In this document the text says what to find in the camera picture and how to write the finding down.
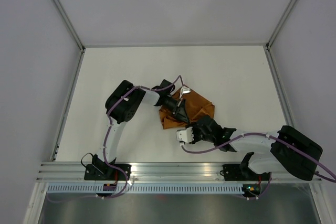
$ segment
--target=metal grille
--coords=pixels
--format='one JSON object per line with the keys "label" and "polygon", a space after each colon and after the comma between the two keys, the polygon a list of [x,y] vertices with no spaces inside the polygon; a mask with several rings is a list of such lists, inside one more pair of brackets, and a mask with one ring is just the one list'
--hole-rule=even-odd
{"label": "metal grille", "polygon": [[[133,184],[127,193],[132,194],[242,194],[242,184]],[[123,185],[119,183],[114,193]],[[103,183],[50,183],[48,193],[109,193]]]}

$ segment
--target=gray wall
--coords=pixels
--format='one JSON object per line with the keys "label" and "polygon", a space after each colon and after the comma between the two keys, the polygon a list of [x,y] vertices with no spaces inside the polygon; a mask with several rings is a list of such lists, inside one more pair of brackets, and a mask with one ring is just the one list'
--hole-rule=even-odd
{"label": "gray wall", "polygon": [[[336,172],[336,0],[299,0],[272,49],[296,126]],[[336,185],[325,183],[336,209]]]}
{"label": "gray wall", "polygon": [[290,0],[60,0],[89,45],[266,43]]}
{"label": "gray wall", "polygon": [[0,215],[21,223],[79,57],[50,0],[0,0]]}

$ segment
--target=gray floor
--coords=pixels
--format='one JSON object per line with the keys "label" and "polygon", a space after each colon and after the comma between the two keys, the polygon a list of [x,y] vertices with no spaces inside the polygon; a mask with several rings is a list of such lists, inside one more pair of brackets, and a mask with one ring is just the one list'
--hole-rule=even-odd
{"label": "gray floor", "polygon": [[[74,194],[52,194],[53,200]],[[232,195],[126,194],[101,200],[46,201],[40,223],[320,223],[308,185],[271,185],[258,201]]]}

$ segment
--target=white table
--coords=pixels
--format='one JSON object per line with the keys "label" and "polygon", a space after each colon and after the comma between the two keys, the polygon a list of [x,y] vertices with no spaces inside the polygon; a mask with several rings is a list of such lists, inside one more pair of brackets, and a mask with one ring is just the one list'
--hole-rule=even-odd
{"label": "white table", "polygon": [[[87,48],[56,161],[79,161],[100,148],[107,130],[104,104],[122,80],[153,87],[179,74],[212,101],[222,127],[273,131],[285,125],[262,46]],[[123,132],[118,162],[229,162],[245,155],[185,153],[176,141],[176,129],[162,129],[158,110],[139,107]],[[199,142],[186,148],[211,147]]]}

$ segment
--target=folded brown fabric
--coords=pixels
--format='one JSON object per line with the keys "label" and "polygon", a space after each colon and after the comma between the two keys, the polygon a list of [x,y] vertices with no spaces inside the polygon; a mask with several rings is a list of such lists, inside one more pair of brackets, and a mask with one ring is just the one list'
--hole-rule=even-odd
{"label": "folded brown fabric", "polygon": [[[173,98],[178,100],[180,96],[180,90],[177,90],[173,94]],[[200,118],[205,115],[209,115],[214,118],[215,106],[203,96],[191,90],[191,93],[183,95],[185,101],[185,109],[188,114],[191,123],[197,122]],[[178,122],[171,115],[171,111],[167,110],[165,107],[161,107],[159,110],[161,123],[163,129],[175,128],[175,127],[185,127],[187,124],[183,122]]]}

